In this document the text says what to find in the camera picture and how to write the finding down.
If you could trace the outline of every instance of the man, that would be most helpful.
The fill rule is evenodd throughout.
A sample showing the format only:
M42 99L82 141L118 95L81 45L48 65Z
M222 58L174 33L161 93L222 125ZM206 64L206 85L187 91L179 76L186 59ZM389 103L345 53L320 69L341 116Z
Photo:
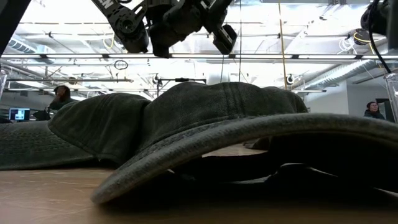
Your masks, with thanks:
M54 100L49 105L52 110L60 110L63 106L73 102L70 98L70 89L67 86L61 85L54 89L56 94Z
M367 110L363 116L368 118L385 119L384 116L379 111L379 105L376 102L369 102L366 105Z

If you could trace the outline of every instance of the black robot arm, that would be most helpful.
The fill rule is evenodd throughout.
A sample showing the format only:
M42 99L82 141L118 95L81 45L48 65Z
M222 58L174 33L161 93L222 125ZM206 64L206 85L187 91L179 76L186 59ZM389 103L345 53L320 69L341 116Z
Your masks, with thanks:
M92 1L130 53L148 52L150 39L154 55L169 58L169 47L202 27L213 33L214 45L225 55L231 53L237 38L230 25L222 26L231 0L143 0L131 10L117 0Z

